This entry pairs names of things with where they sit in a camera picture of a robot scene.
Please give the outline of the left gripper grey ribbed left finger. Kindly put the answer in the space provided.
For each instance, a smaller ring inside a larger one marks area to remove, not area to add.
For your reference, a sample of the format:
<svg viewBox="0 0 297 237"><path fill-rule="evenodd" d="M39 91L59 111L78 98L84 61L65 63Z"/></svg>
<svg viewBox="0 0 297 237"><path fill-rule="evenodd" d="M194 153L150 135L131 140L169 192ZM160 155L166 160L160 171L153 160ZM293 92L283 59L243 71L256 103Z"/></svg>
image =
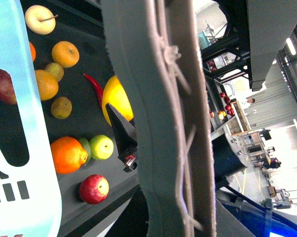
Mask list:
<svg viewBox="0 0 297 237"><path fill-rule="evenodd" d="M162 0L104 0L107 49L136 125L139 183L148 204L150 237L191 237L184 200L187 158L178 85L183 75Z"/></svg>

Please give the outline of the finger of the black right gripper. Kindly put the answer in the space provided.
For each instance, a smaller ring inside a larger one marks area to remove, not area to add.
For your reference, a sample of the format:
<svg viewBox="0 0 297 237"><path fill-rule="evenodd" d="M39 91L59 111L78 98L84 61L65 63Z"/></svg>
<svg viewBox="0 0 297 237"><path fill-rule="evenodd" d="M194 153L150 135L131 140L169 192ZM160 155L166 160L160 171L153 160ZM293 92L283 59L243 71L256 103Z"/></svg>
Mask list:
<svg viewBox="0 0 297 237"><path fill-rule="evenodd" d="M113 129L118 159L124 164L125 172L135 171L138 162L138 143L135 127L110 103L105 108Z"/></svg>

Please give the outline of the left gripper grey ribbed right finger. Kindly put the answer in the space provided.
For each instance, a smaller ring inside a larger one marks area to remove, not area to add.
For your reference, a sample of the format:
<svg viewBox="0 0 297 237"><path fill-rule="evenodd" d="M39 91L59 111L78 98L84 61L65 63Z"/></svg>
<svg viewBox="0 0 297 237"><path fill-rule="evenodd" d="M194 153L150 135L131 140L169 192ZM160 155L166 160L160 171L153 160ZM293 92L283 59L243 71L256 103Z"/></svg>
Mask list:
<svg viewBox="0 0 297 237"><path fill-rule="evenodd" d="M187 139L184 191L189 230L194 237L215 237L216 201L211 125L193 2L168 1L168 20L171 43L177 45L181 53L176 62L190 88L189 92L180 92Z"/></svg>

